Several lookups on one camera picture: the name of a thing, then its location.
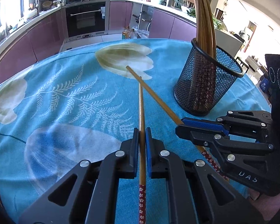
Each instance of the red patterned chopstick handle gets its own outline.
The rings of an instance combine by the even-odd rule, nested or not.
[[[208,154],[207,151],[202,152],[202,155],[206,158],[206,160],[210,163],[210,165],[215,169],[215,171],[220,174],[224,179],[228,179],[227,177],[225,177],[222,172],[220,171],[220,167],[217,165],[217,163],[215,162],[215,160],[213,160],[213,158],[211,157],[210,154]]]
[[[146,224],[146,185],[139,185],[139,224]]]

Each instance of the plastic bottle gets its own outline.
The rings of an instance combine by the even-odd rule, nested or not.
[[[128,39],[129,38],[129,33],[130,33],[130,27],[127,26],[125,27],[125,30],[122,32],[122,39]]]
[[[129,33],[129,39],[136,39],[137,34],[135,33],[135,29],[131,29],[131,32]]]

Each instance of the mesh pen holder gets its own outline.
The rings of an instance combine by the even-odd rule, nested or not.
[[[192,49],[173,88],[175,100],[189,114],[205,116],[244,72],[237,61],[217,46],[217,60],[192,40]]]

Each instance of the blue tablecloth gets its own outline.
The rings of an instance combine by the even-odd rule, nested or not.
[[[138,127],[138,82],[130,65],[180,117],[172,89],[192,45],[163,39],[84,46],[45,59],[0,86],[0,195],[17,222],[39,195],[77,162],[103,159]],[[144,91],[145,123],[152,136],[182,159],[202,158],[175,133],[174,122]],[[262,94],[245,75],[205,119],[228,110],[266,110]],[[139,180],[120,180],[116,223],[137,223]],[[246,188],[231,184],[243,195]],[[147,180],[147,223],[168,223],[164,179]]]

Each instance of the pink cabinet door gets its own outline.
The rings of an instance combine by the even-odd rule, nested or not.
[[[133,7],[133,3],[132,2],[128,2],[127,3],[127,11],[125,13],[125,26],[130,26],[130,22],[131,22],[131,16],[132,16],[132,7]]]
[[[174,16],[155,9],[150,24],[149,38],[169,39]]]
[[[0,84],[36,61],[30,38],[26,34],[0,61]]]
[[[128,2],[110,2],[109,30],[124,29]]]
[[[193,38],[196,38],[196,26],[179,18],[175,18],[170,39],[191,42]]]
[[[39,24],[28,31],[32,48],[37,61],[57,54],[64,40],[64,35],[59,29],[61,13],[57,11],[45,17]]]

